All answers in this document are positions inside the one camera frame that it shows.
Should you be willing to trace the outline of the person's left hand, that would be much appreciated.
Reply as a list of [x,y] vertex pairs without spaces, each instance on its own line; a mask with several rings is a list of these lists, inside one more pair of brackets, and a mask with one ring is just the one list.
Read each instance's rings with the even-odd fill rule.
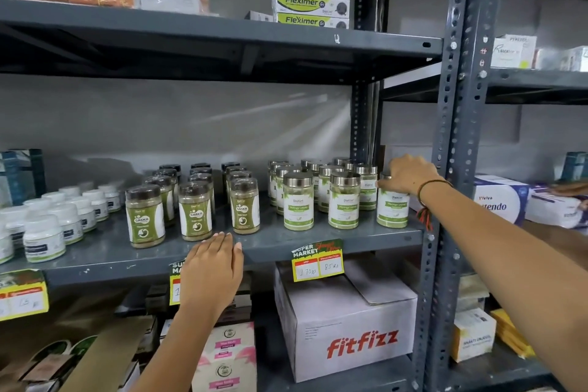
[[232,233],[218,232],[191,249],[180,272],[180,306],[230,305],[243,278],[233,274],[235,244]]

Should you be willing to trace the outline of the silver lid green label jar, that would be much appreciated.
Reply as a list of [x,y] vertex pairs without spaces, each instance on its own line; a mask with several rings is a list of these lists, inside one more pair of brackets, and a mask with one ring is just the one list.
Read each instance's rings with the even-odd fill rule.
[[378,181],[377,217],[378,224],[388,228],[405,228],[408,225],[410,195],[388,190],[380,181],[389,180],[387,172],[381,172]]

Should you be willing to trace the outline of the person's left forearm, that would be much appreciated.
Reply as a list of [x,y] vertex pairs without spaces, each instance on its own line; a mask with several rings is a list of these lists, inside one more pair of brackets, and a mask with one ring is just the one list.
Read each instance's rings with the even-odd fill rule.
[[205,344],[223,309],[213,304],[182,304],[130,392],[189,392]]

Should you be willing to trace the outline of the stack of dark boxes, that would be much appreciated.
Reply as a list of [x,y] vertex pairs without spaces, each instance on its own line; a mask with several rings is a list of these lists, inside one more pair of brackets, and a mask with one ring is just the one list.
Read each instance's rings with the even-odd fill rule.
[[[247,322],[251,319],[251,284],[252,274],[245,271],[236,295],[220,315],[216,326]],[[171,324],[179,307],[178,305],[170,305],[169,295],[168,285],[153,285],[149,288],[145,298],[146,314],[154,315],[160,320],[163,329]]]

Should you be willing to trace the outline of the group of brown lid powder jars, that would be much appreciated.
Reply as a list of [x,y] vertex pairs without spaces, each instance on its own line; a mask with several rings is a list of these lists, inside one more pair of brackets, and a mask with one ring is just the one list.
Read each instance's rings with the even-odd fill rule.
[[[233,173],[229,179],[231,226],[248,235],[261,227],[258,182]],[[166,228],[179,212],[180,235],[185,241],[202,241],[212,236],[214,198],[212,182],[195,179],[180,184],[168,175],[154,175],[125,191],[126,220],[132,247],[149,248],[163,243]]]

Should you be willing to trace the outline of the yellow red price tag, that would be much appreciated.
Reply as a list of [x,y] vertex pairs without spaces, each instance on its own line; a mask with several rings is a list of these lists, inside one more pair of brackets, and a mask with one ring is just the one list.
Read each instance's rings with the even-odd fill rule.
[[344,274],[343,240],[319,241],[291,252],[295,283]]
[[181,289],[181,269],[185,259],[173,262],[170,266],[169,273],[169,305],[178,306],[180,304],[180,289]]
[[0,274],[0,322],[48,311],[48,287],[40,269]]

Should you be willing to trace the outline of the group of silver lid jars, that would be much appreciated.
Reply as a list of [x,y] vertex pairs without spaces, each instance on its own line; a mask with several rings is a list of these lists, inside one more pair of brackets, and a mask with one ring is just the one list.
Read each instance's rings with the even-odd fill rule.
[[284,226],[310,230],[315,212],[327,213],[327,223],[338,230],[353,230],[361,211],[376,207],[376,168],[370,165],[272,163],[270,197]]

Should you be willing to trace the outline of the white blue glove box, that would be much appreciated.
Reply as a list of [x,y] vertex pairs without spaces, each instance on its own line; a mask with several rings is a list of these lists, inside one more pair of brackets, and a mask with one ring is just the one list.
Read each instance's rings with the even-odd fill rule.
[[473,200],[515,225],[525,220],[530,185],[496,175],[474,176]]

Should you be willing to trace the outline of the plain white box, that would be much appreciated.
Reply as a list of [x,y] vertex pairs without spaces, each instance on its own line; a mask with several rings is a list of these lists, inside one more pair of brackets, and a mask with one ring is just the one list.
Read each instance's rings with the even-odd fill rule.
[[463,275],[460,277],[455,311],[460,313],[475,308],[484,310],[489,297],[490,292],[478,274]]

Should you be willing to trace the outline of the white yellow box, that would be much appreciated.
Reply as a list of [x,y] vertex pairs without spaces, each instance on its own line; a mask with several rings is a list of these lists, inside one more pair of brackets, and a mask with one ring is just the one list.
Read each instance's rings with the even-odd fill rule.
[[456,313],[453,323],[451,358],[456,363],[492,351],[496,320],[481,308]]

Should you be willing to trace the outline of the grey metal shelving rack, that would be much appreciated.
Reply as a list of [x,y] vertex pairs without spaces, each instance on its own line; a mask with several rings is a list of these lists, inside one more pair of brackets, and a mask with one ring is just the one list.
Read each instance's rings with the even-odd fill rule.
[[[561,70],[496,69],[490,66],[501,0],[449,0],[439,76],[380,89],[382,101],[436,101],[431,162],[453,187],[473,195],[482,115],[491,104],[581,105],[588,103],[588,73]],[[508,368],[493,380],[490,373],[454,374],[450,361],[453,319],[464,268],[463,254],[431,212],[419,213],[427,237],[436,245],[435,262],[426,274],[422,258],[422,294],[429,311],[422,392],[469,392],[491,384],[533,378]]]
[[[155,78],[177,76],[170,73],[178,67],[188,79],[202,81],[271,82],[271,83],[328,83],[352,85],[350,107],[351,133],[350,157],[373,164],[384,155],[378,150],[382,131],[382,104],[380,95],[384,79],[396,76],[404,70],[414,70],[419,60],[425,57],[439,57],[441,65],[437,115],[433,139],[432,162],[443,176],[451,177],[453,166],[465,169],[462,158],[458,127],[454,117],[467,98],[467,91],[473,79],[471,56],[474,39],[468,38],[466,26],[470,26],[473,9],[470,0],[450,0],[447,10],[445,35],[443,39],[403,36],[379,32],[382,26],[382,0],[355,0],[354,26],[358,29],[327,33],[316,27],[294,27],[277,23],[261,23],[246,20],[192,16],[187,14],[158,13],[130,9],[99,9],[50,2],[26,0],[0,0],[0,37],[13,37],[13,41],[33,44],[33,40],[44,39],[26,35],[23,39],[17,33],[63,32],[90,33],[89,44],[96,42],[98,33],[106,33],[114,51],[123,52],[127,58],[131,51],[138,51],[145,45],[148,58],[129,67],[122,77]],[[430,219],[432,230],[411,218],[414,229],[407,236],[413,237],[420,226],[422,235],[422,258],[420,266],[420,291],[417,309],[415,348],[409,373],[398,369],[399,381],[394,386],[401,390],[423,392],[428,389],[426,381],[437,381],[437,372],[429,373],[433,348],[444,348],[437,344],[438,329],[431,329],[430,320],[436,325],[440,306],[436,305],[435,290],[438,247],[445,238],[438,221]],[[369,237],[369,243],[381,243],[379,249],[418,246],[416,240],[408,237],[401,242],[400,232],[385,236]],[[107,241],[108,254],[115,259],[98,262],[98,253],[80,248],[74,255],[80,255],[77,263],[67,256],[65,262],[49,262],[49,267],[40,268],[53,290],[65,287],[82,287],[107,281],[142,278],[161,275],[164,265],[175,262],[176,255],[140,257],[132,262],[130,250],[115,249]]]

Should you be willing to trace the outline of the green white carton box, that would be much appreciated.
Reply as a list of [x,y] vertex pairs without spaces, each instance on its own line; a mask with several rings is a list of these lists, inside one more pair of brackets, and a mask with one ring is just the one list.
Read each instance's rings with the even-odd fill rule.
[[326,16],[314,16],[296,13],[277,13],[276,21],[280,24],[304,25],[313,27],[349,29],[349,19]]
[[349,18],[349,0],[275,0],[277,13]]

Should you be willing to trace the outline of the stack of yellow packets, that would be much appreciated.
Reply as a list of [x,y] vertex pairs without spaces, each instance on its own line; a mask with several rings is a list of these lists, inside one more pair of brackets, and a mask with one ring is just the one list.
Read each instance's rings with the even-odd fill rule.
[[515,328],[511,318],[503,308],[490,312],[496,320],[496,335],[521,359],[536,357],[536,353],[524,336]]

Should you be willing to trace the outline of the row of white boxes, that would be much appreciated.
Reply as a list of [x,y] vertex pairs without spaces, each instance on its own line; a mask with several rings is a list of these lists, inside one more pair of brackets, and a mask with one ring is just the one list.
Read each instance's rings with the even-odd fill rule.
[[534,52],[532,68],[588,73],[588,46],[560,50],[540,47]]

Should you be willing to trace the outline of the pile of green brown packets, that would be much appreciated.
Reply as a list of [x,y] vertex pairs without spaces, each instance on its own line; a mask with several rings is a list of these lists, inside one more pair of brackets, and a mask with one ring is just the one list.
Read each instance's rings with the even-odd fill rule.
[[[0,370],[0,392],[58,392],[97,335],[70,344],[57,340],[25,360],[13,359]],[[117,392],[128,392],[140,375],[134,357]]]

